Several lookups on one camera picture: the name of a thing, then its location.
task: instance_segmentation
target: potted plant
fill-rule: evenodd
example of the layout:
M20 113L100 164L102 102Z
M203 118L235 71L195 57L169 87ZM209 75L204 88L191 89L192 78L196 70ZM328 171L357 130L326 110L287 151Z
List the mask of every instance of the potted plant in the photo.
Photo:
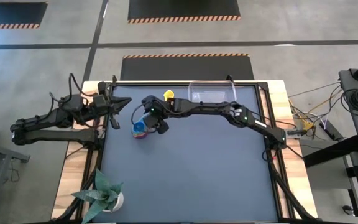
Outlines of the potted plant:
M96 169L94 178L96 190L82 190L71 195L91 203L85 214L82 224L88 223L99 212L115 212L124 203L124 195L121 192L121 184L112 185L108 179Z

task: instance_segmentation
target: black floor mat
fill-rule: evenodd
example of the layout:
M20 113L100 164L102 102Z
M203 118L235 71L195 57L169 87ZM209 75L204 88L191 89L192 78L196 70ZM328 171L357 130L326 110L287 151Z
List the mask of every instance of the black floor mat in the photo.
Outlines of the black floor mat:
M248 54L128 55L121 80L254 80Z
M130 0L129 23L231 21L241 18L237 0Z
M0 29L35 29L41 24L48 4L0 3Z

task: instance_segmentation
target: concrete floor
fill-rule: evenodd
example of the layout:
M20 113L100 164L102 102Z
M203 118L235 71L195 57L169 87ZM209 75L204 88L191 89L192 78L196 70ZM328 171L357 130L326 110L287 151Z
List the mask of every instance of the concrete floor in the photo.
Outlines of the concrete floor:
M238 2L240 21L128 24L128 0L111 1L99 43L358 40L358 0ZM91 44L101 5L102 0L49 0L39 29L0 30L0 44ZM119 77L124 55L236 52L250 54L256 80L285 80L289 95L335 82L340 70L358 68L358 45L98 49L89 79ZM68 74L73 72L80 81L89 53L89 48L0 49L0 145L31 154L28 164L16 164L21 180L4 185L0 223L41 222L50 218L67 144L38 142L15 146L10 142L9 127L18 118L46 113L50 91L55 96L67 95ZM307 110L328 98L334 87L292 100ZM326 110L327 106L314 112L321 114ZM333 109L329 120L344 136L356 133L350 115L340 106ZM312 190L320 218L344 220L345 214L324 212L346 202L344 192Z

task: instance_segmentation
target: transparent plastic container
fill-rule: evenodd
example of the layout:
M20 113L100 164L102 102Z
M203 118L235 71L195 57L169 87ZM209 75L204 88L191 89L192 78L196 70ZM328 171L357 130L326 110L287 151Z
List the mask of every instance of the transparent plastic container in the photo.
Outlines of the transparent plastic container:
M188 99L191 102L221 103L237 100L234 83L224 81L193 81L188 87Z

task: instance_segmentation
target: wooden table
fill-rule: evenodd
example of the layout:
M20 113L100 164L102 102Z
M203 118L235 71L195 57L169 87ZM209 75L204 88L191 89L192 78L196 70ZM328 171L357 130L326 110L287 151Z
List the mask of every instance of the wooden table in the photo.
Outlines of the wooden table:
M98 83L100 81L87 81L84 82L83 92L86 94L96 93L98 91ZM118 81L118 83L147 83L149 81ZM185 82L185 81L152 81L155 82ZM274 117L277 121L283 121L293 124L292 112L290 109L290 104L288 102L287 92L285 90L285 85L283 80L269 80L269 81L236 81L240 82L267 82L270 99L273 106ZM267 102L265 100L265 92L261 92L262 97L262 106L264 107L264 116L269 117L269 112L267 110ZM283 129L290 129L293 126L289 124L276 123L276 125ZM84 126L74 125L75 129L86 128ZM292 147L297 153L302 155L299 141L294 139L287 139L287 145ZM67 154L75 151L80 148L81 145L75 142L70 142L68 144ZM291 191L294 193L298 201L304 206L304 208L314 217L317 217L316 207L314 205L313 195L311 193L310 184L308 175L306 173L306 168L304 162L297 157L290 150L283 150L283 158L285 163L285 169L287 172L288 183L291 188ZM94 160L96 159L97 152L94 152L93 163L91 165L91 170L94 167ZM59 217L69 206L69 204L74 199L70 194L80 190L81 181L84 173L84 166L86 160L87 150L82 149L77 153L70 156L63 165L62 176L60 178L60 183L58 186L58 192L55 199L55 205L53 206L52 218ZM279 189L280 201L282 204L283 217L287 218L287 201L284 196L284 193Z

